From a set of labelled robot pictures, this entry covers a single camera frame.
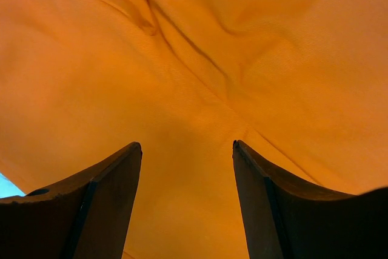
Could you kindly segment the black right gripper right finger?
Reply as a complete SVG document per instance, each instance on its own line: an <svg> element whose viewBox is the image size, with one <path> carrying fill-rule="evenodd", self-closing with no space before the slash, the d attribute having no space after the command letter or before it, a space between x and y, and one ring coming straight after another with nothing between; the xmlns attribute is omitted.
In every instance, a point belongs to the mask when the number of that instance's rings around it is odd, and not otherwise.
<svg viewBox="0 0 388 259"><path fill-rule="evenodd" d="M304 180L243 141L233 167L250 258L386 258L387 189L360 195Z"/></svg>

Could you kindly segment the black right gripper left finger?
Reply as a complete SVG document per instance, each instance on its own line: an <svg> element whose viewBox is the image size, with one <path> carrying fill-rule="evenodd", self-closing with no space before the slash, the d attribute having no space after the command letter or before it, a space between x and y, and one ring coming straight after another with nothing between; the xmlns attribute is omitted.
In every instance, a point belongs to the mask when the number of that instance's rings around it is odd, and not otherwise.
<svg viewBox="0 0 388 259"><path fill-rule="evenodd" d="M121 258L142 150L103 161L21 197L1 199L1 258Z"/></svg>

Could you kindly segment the orange trousers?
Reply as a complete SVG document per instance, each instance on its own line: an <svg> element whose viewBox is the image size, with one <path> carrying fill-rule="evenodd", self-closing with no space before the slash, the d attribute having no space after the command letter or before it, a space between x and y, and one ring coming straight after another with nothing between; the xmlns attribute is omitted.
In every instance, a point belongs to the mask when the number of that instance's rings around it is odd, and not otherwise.
<svg viewBox="0 0 388 259"><path fill-rule="evenodd" d="M1 0L1 172L31 192L139 142L125 251L247 258L243 140L387 185L387 0Z"/></svg>

